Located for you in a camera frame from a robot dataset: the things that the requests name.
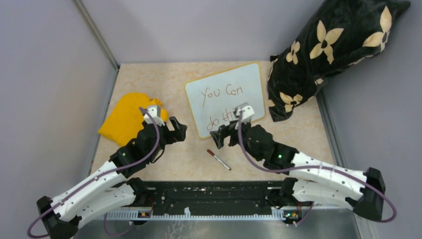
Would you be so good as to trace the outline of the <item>white marker pen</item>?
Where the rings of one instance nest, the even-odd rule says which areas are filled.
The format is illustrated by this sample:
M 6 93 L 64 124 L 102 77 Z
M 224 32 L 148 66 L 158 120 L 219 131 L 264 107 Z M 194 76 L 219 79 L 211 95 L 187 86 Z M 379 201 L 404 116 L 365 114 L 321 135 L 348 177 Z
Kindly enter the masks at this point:
M 220 159 L 217 155 L 213 155 L 213 157 L 220 163 L 222 164 L 226 169 L 228 169 L 229 171 L 231 171 L 231 167 L 226 164 L 222 159 Z

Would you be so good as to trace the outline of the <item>yellow framed whiteboard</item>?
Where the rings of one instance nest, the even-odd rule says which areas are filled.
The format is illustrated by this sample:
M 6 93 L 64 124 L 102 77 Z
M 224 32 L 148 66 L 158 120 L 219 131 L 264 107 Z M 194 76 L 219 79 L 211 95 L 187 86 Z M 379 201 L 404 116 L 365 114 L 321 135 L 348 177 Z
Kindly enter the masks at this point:
M 210 131 L 235 120 L 234 109 L 243 103 L 254 109 L 252 120 L 266 114 L 257 62 L 190 81 L 185 91 L 200 138 L 209 137 Z

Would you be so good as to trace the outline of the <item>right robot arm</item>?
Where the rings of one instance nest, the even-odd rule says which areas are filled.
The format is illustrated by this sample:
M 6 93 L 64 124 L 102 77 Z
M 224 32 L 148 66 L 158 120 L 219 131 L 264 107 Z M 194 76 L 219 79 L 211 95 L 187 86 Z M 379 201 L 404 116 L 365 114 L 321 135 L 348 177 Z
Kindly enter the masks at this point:
M 295 202 L 322 202 L 347 208 L 371 221 L 381 222 L 385 202 L 385 182 L 380 170 L 370 167 L 365 171 L 351 170 L 319 161 L 296 148 L 276 142 L 261 125 L 237 122 L 220 126 L 210 135 L 217 148 L 239 145 L 248 161 L 265 172 L 287 175 L 280 190 L 286 205 Z

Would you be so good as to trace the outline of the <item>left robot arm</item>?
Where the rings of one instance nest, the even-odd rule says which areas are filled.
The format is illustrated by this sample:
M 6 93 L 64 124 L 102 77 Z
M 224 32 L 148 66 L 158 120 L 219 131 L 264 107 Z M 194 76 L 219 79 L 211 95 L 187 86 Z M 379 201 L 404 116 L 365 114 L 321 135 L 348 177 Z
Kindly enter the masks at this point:
M 133 175 L 154 162 L 166 145 L 186 139 L 187 126 L 169 118 L 166 123 L 143 122 L 137 137 L 119 148 L 92 175 L 53 198 L 37 201 L 41 221 L 51 239 L 70 239 L 84 225 L 121 207 L 153 207 L 152 192 Z

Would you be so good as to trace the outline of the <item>yellow cloth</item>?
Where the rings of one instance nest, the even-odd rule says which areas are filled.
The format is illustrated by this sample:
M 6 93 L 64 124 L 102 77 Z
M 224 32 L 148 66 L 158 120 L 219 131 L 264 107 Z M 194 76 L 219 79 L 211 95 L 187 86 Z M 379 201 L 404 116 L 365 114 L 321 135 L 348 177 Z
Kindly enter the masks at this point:
M 144 119 L 139 108 L 145 109 L 152 105 L 163 106 L 158 98 L 150 98 L 145 93 L 132 92 L 124 95 L 106 118 L 98 133 L 119 146 L 125 146 L 143 129 Z

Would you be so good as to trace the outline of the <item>black floral pillow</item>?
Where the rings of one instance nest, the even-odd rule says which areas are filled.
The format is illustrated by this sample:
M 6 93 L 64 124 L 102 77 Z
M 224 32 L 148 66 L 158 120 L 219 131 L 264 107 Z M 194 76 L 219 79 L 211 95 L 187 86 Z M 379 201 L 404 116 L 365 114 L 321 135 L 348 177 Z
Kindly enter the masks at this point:
M 274 122 L 315 96 L 332 78 L 386 48 L 408 0 L 326 0 L 293 43 L 270 58 L 268 109 Z

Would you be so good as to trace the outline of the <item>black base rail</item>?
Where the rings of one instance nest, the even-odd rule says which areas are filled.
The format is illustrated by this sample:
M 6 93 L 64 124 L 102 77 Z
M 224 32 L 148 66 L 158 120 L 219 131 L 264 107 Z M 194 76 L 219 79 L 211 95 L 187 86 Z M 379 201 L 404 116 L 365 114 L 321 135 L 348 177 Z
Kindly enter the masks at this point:
M 284 192 L 283 181 L 149 181 L 143 206 L 122 207 L 108 220 L 147 221 L 300 221 L 313 203 Z

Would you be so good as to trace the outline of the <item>aluminium corner post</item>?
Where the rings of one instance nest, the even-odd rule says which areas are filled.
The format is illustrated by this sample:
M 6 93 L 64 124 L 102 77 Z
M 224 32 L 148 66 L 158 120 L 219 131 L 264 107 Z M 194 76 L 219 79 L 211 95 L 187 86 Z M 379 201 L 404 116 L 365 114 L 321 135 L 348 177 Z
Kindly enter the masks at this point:
M 106 41 L 104 40 L 102 34 L 100 33 L 100 30 L 98 29 L 97 25 L 95 24 L 94 20 L 90 16 L 86 6 L 84 5 L 82 0 L 71 0 L 71 2 L 76 7 L 77 11 L 82 17 L 82 20 L 86 24 L 88 30 L 94 37 L 97 45 L 99 46 L 100 50 L 106 57 L 106 59 L 109 61 L 109 63 L 113 66 L 115 70 L 120 69 L 120 65 L 117 63 L 115 57 L 113 56 L 109 46 L 107 45 Z

